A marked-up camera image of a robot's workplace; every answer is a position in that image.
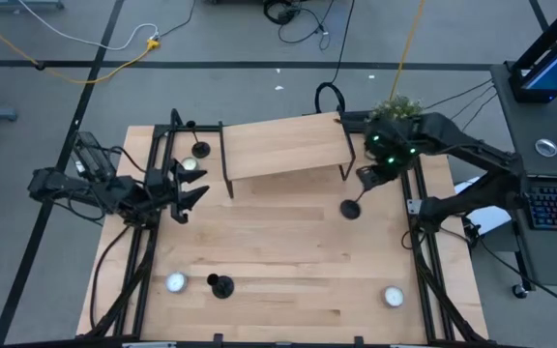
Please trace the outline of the dark grey side desk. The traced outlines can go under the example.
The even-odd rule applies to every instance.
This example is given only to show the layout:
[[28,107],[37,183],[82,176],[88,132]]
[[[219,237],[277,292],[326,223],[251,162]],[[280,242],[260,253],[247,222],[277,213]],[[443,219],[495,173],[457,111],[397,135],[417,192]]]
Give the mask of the dark grey side desk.
[[[511,135],[514,150],[523,158],[530,186],[557,185],[557,155],[546,158],[536,151],[540,139],[557,145],[557,97],[548,103],[515,100],[504,64],[493,65],[490,73]],[[512,213],[513,229],[529,277],[543,285],[557,286],[557,230],[535,229],[528,213]]]

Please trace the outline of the black candlestick holder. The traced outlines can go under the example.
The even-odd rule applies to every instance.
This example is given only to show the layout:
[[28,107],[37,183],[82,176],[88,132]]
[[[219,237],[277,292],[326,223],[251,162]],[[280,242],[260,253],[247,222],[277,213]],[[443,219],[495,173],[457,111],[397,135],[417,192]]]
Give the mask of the black candlestick holder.
[[365,193],[366,191],[363,190],[356,198],[345,199],[340,203],[339,210],[344,218],[354,220],[361,215],[362,208],[360,206],[360,200]]
[[227,275],[209,274],[207,283],[211,287],[213,295],[218,299],[227,299],[234,292],[234,282]]
[[191,147],[192,155],[197,159],[204,159],[211,153],[211,146],[205,141],[200,141],[197,136],[197,124],[195,121],[190,120],[186,122],[186,127],[191,130],[194,138],[194,143]]

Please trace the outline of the white sheet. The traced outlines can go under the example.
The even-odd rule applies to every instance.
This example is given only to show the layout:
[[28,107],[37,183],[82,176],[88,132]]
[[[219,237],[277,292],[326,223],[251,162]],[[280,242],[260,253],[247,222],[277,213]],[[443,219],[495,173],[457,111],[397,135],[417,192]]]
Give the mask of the white sheet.
[[509,213],[495,206],[480,208],[461,219],[466,233],[470,230],[482,236],[512,220]]

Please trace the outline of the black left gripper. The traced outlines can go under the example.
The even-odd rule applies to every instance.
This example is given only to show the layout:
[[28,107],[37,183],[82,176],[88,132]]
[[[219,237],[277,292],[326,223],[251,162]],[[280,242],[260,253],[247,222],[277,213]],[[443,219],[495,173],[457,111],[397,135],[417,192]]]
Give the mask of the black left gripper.
[[188,222],[188,214],[209,186],[182,191],[181,183],[193,183],[207,174],[203,169],[186,169],[176,159],[170,159],[166,171],[158,168],[146,170],[144,187],[148,191],[152,206],[156,209],[170,207],[171,217],[180,224]]

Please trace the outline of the wooden shelf riser, black legs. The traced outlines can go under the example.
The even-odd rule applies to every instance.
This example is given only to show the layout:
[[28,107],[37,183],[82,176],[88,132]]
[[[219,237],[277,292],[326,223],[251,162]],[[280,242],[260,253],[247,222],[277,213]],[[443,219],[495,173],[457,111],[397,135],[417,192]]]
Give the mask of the wooden shelf riser, black legs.
[[221,171],[228,196],[235,181],[336,166],[347,180],[356,161],[337,111],[226,126],[219,124]]

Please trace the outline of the green potted plant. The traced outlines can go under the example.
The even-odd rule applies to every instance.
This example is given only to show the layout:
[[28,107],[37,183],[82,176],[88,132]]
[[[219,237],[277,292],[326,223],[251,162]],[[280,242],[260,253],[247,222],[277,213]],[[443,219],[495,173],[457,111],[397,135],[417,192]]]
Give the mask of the green potted plant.
[[418,115],[424,109],[425,108],[419,101],[411,100],[408,97],[397,95],[390,100],[383,101],[376,105],[369,112],[369,118],[397,120]]

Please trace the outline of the silver tin lid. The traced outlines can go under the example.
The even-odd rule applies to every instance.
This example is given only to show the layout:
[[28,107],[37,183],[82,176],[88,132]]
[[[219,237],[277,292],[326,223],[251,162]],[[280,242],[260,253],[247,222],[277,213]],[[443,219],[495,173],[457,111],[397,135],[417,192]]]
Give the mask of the silver tin lid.
[[552,158],[557,155],[557,145],[553,141],[545,138],[538,139],[535,142],[535,150],[539,155],[545,158]]

